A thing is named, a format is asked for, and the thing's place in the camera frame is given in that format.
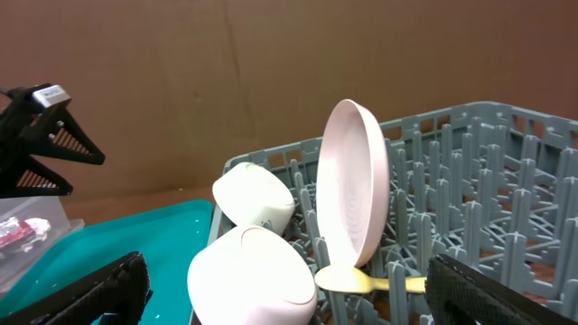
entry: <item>spoon handle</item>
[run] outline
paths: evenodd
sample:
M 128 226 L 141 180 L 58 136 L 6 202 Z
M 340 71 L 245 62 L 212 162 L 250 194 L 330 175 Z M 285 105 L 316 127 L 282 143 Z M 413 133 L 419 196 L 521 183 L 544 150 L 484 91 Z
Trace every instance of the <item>spoon handle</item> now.
M 373 279 L 373 285 L 377 290 L 389 290 L 389 279 Z M 425 277 L 406 278 L 406 291 L 408 293 L 425 293 Z

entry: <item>teal tray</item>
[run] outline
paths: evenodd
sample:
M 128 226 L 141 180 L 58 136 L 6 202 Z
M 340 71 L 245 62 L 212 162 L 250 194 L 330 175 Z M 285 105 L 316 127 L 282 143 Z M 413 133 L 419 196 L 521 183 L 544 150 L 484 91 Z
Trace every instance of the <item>teal tray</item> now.
M 0 317 L 37 302 L 117 258 L 143 253 L 153 297 L 141 324 L 186 324 L 187 273 L 209 241 L 212 205 L 195 200 L 86 227 L 56 243 L 0 301 Z

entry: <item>plastic dish rack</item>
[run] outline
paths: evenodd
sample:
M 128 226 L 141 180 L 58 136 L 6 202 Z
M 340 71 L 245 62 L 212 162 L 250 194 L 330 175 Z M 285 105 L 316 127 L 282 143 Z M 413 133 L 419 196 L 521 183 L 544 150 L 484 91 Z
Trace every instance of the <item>plastic dish rack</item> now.
M 578 320 L 578 122 L 475 102 L 385 122 L 381 129 L 391 194 L 383 198 L 389 216 L 369 274 L 426 275 L 429 258 L 445 253 Z M 329 263 L 315 214 L 321 144 L 319 137 L 243 154 L 224 170 L 257 163 L 291 189 L 298 207 L 284 237 L 312 273 Z M 209 241 L 232 227 L 216 208 Z M 548 270 L 550 276 L 536 279 Z M 386 303 L 389 312 L 382 311 Z M 393 282 L 390 292 L 365 295 L 320 290 L 311 324 L 418 319 L 434 324 L 424 296 L 407 295 L 403 283 Z

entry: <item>cup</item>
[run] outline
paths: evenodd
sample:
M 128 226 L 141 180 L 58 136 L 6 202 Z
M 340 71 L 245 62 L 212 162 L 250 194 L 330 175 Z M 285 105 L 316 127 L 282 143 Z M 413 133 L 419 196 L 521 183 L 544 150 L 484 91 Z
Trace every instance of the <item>cup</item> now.
M 237 226 L 270 221 L 281 236 L 295 210 L 293 195 L 265 168 L 242 162 L 213 184 L 213 196 L 221 210 Z
M 306 325 L 317 306 L 307 264 L 260 226 L 234 227 L 199 252 L 188 288 L 203 325 Z

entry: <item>cardboard backdrop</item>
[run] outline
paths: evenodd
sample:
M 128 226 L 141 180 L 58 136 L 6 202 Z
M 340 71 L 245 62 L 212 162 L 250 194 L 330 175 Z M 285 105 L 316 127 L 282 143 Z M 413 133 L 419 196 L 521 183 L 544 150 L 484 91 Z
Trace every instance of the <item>cardboard backdrop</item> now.
M 578 119 L 574 0 L 4 0 L 0 86 L 58 83 L 107 155 L 74 200 L 206 187 L 232 156 L 477 100 Z

